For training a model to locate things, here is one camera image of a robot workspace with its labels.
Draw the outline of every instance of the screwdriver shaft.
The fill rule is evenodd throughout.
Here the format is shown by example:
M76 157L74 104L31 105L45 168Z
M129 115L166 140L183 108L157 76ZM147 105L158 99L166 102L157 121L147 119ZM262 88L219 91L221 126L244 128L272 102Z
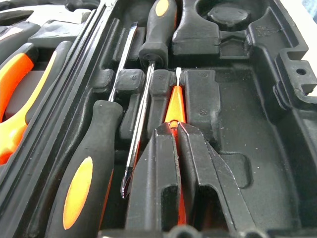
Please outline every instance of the screwdriver shaft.
M114 79L114 83L113 83L113 88L111 90L111 93L109 95L109 99L108 101L109 102L113 102L114 101L114 97L116 95L116 83L117 83L117 80L118 80L118 75L119 75L119 72L121 70L123 70L124 68L124 65L128 59L128 56L129 56L129 52L130 52L130 49L131 49L131 45L132 45L132 42L133 42L133 38L135 36L135 32L137 30L137 22L133 22L131 27L130 27L130 31L129 31L129 34L128 34L128 38L127 38L127 41L124 45L124 49L123 49L123 52L122 52L122 57L121 57L121 60L120 60L120 63L119 63L119 66L118 66L118 70L117 70L117 73L115 74L115 79Z
M132 141L131 141L131 146L129 150L126 171L124 174L124 178L122 180L121 195L123 198L125 198L126 195L130 192L130 179L132 177L133 168L137 161L142 130L143 130L146 111L147 111L147 107L149 103L149 87L150 87L150 82L153 78L154 68L155 68L155 62L151 61L149 64L147 78L146 78L140 106L138 109L138 114L136 117L136 122L135 122L136 126L134 127L133 134L132 134Z

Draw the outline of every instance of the flathead screwdriver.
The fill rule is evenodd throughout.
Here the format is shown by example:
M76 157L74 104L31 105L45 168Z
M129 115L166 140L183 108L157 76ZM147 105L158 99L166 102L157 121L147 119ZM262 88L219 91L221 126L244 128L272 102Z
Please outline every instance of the flathead screwdriver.
M123 68L135 34L132 24L118 72ZM90 126L60 182L46 238L96 237L106 209L114 168L114 139L123 109L113 101L96 101Z
M133 170L137 162L142 130L149 102L149 86L155 68L167 68L168 45L175 31L177 5L175 0L157 0L152 6L147 23L146 41L140 49L141 65L148 67L141 102L133 130L127 166L121 183L121 195L127 197Z

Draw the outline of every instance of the orange tool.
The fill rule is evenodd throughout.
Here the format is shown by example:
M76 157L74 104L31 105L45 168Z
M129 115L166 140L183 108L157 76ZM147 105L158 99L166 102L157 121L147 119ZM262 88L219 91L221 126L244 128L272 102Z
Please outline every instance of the orange tool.
M179 86L179 78L180 78L181 70L182 70L181 68L176 69L177 84L173 88L172 95L170 97L170 101L168 104L166 117L165 117L165 122L169 123L170 128L173 131L173 134L175 136L177 145L178 145L178 135L177 135L178 123L179 122L186 123L183 90L182 90L182 87ZM186 212L185 212L184 196L182 191L180 196L178 224L179 225L186 224Z
M51 60L32 95L25 103L25 105L10 119L2 121L5 109L10 101L10 98L24 76L32 70L35 61L38 57L37 48L31 44L24 44L9 59L7 59L0 68L0 164L5 164L10 155L18 147L23 133L29 122L26 119L29 111L34 113L33 105L40 103L40 98L37 97L42 89L48 89L53 81L56 79L61 66L65 62L67 52L71 46L70 42L62 42L54 51Z

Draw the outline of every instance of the phillips screwdriver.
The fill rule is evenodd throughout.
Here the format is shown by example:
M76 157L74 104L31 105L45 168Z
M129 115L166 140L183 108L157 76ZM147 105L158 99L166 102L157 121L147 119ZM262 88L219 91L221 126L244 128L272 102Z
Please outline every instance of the phillips screwdriver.
M128 58L137 25L133 23L117 74ZM58 188L47 238L96 237L106 209L114 168L114 139L123 109L114 102L116 82L109 101L96 101L93 118L71 158Z
M169 123L169 126L174 134L178 154L180 152L178 147L178 134L177 134L178 123L179 122L186 123L183 90L182 90L182 87L179 86L181 71L182 69L179 67L176 69L177 83L176 83L176 86L173 87L172 95L169 100L167 113L165 117L165 122ZM181 195L180 195L178 224L179 225L186 224L186 212L185 212L184 196L183 196L182 189L181 189Z
M168 65L168 45L175 31L176 14L177 5L175 0L157 0L149 13L146 41L139 53L141 65L144 68L148 66L148 71L133 130L127 166L121 183L120 192L123 198L127 197L131 189L130 183L138 157L139 145L149 102L149 86L154 69L155 67L167 68Z

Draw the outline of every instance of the tool case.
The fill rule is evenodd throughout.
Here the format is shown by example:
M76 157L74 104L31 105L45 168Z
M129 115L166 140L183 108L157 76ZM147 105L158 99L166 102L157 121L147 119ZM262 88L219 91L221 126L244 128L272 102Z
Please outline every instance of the tool case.
M66 195L56 194L62 178L76 172L70 161L80 156L76 150L83 142L98 144L96 153L112 159L114 167L91 168L110 178L103 187L107 199L82 210L87 214L71 229L88 221L95 226L76 237L317 237L317 98L308 96L317 79L301 60L308 47L279 0L176 1L168 64L153 72L131 193L121 198L147 74L139 52L154 3L70 4L92 12L72 37L65 63L19 146L0 166L0 237L61 237L58 229L68 229L64 217L56 222L52 213L64 203ZM19 6L14 0L0 3L1 10ZM107 121L96 120L106 115L100 107L110 95L133 22L138 27L115 98L124 113L115 137L105 136ZM0 34L10 24L0 12ZM40 31L28 41L40 42L48 62L59 42L41 40ZM43 44L52 47L43 50ZM186 123L178 124L175 139L164 117L177 67ZM113 158L103 152L103 143L114 146ZM181 193L185 226L178 226Z

